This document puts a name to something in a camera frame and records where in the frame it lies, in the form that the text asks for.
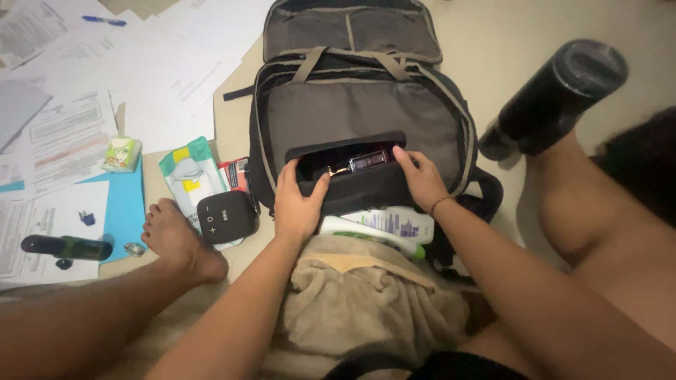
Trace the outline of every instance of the glass perfume bottle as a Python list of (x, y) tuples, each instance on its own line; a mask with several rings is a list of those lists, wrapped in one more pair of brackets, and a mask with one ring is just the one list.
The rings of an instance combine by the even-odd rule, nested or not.
[(364, 154), (362, 156), (350, 158), (349, 164), (345, 168), (340, 168), (334, 171), (329, 166), (327, 169), (330, 176), (335, 176), (336, 174), (359, 172), (361, 170), (365, 170), (379, 164), (384, 164), (385, 162), (388, 161), (389, 158), (387, 157), (387, 152), (381, 150), (369, 154)]

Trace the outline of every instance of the green bottle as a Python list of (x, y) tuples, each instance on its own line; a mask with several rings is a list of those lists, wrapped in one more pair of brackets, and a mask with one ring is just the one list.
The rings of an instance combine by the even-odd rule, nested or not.
[(104, 261), (113, 253), (107, 241), (73, 236), (30, 235), (21, 241), (21, 249), (30, 254), (47, 254), (56, 258)]

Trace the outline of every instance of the bracelet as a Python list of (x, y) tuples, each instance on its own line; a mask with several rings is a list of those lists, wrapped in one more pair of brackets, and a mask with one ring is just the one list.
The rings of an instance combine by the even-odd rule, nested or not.
[(438, 201), (434, 202), (434, 204), (432, 205), (432, 208), (429, 210), (429, 212), (428, 212), (427, 214), (428, 214), (429, 216), (431, 216), (432, 218), (434, 218), (434, 209), (437, 207), (437, 204), (440, 204), (441, 202), (443, 202), (443, 201), (445, 201), (445, 200), (447, 200), (447, 199), (452, 199), (452, 198), (451, 198), (450, 195), (447, 195), (447, 196), (445, 196), (445, 197), (439, 199)]

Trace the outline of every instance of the black speaker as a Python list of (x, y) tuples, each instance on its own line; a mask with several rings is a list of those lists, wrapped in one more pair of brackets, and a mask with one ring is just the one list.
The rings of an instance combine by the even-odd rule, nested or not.
[(228, 243), (258, 230), (258, 215), (243, 191), (228, 191), (204, 198), (197, 204), (197, 218), (209, 244)]

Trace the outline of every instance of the red package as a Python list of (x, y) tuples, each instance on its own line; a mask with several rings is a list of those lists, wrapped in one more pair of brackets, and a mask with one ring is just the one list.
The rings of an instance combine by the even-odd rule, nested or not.
[(239, 158), (235, 161), (221, 162), (216, 165), (223, 182), (225, 182), (227, 191), (239, 190), (244, 191), (249, 196), (256, 214), (260, 215), (260, 207), (251, 192), (251, 185), (249, 181), (249, 158)]

